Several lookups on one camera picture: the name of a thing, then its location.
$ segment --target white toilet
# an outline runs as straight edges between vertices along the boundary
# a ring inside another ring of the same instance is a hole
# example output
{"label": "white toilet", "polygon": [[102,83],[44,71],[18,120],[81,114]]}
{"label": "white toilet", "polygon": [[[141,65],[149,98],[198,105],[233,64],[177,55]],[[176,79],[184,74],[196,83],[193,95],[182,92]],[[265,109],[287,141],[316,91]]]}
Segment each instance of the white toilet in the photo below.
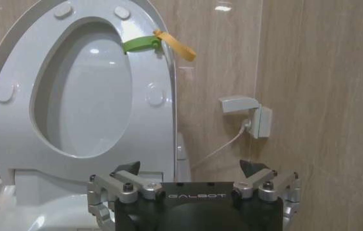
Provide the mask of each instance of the white toilet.
{"label": "white toilet", "polygon": [[172,52],[124,54],[165,30],[146,0],[41,0],[0,44],[0,231],[98,230],[86,181],[134,161],[189,181]]}

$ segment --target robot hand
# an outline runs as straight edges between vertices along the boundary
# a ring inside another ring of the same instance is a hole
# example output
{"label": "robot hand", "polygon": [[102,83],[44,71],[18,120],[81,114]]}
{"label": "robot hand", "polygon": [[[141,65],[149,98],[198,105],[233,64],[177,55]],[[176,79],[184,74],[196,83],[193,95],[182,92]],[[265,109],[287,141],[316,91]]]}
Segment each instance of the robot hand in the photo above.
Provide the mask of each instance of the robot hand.
{"label": "robot hand", "polygon": [[300,201],[300,179],[240,161],[244,182],[153,183],[140,163],[90,176],[88,211],[102,231],[281,231]]}

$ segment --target toilet seat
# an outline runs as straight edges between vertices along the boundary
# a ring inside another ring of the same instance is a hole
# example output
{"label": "toilet seat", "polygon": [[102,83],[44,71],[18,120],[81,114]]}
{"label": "toilet seat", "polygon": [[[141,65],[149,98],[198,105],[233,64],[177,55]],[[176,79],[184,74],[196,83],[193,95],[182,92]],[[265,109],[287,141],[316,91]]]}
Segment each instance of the toilet seat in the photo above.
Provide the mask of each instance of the toilet seat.
{"label": "toilet seat", "polygon": [[121,50],[157,28],[146,0],[42,0],[13,25],[0,44],[0,230],[97,230],[86,181],[117,165],[189,180],[172,52]]}

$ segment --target beige tile wall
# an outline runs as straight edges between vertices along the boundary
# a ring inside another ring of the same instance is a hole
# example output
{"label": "beige tile wall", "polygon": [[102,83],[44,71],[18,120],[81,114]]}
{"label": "beige tile wall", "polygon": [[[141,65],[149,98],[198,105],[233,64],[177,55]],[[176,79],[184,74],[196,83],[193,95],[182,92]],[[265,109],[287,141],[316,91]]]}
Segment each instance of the beige tile wall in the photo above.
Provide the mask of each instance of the beige tile wall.
{"label": "beige tile wall", "polygon": [[[235,137],[247,117],[247,112],[223,115],[217,99],[255,95],[261,0],[152,3],[169,32],[197,52],[193,63],[177,60],[177,121],[193,164]],[[216,6],[231,11],[216,11]],[[194,180],[243,178],[239,159],[248,158],[249,153],[249,139],[244,137],[192,171]]]}
{"label": "beige tile wall", "polygon": [[[36,0],[0,0],[0,40]],[[178,129],[192,163],[237,133],[244,114],[223,116],[219,97],[255,95],[261,0],[152,0],[169,32],[197,51],[193,63],[177,60]],[[216,11],[225,6],[231,11]],[[196,180],[241,178],[237,160],[249,153],[248,139],[208,163]]]}
{"label": "beige tile wall", "polygon": [[264,0],[252,156],[304,179],[293,230],[363,231],[363,0]]}

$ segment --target toilet lid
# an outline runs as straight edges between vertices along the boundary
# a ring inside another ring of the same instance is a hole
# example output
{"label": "toilet lid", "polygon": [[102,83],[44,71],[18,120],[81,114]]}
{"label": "toilet lid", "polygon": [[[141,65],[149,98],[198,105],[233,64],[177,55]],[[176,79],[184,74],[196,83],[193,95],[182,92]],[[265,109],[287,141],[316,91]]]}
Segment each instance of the toilet lid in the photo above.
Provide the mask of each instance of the toilet lid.
{"label": "toilet lid", "polygon": [[121,48],[160,26],[128,0],[41,1],[17,21],[0,46],[20,34],[0,68],[4,183],[21,169],[86,181],[133,161],[173,179],[170,52]]}

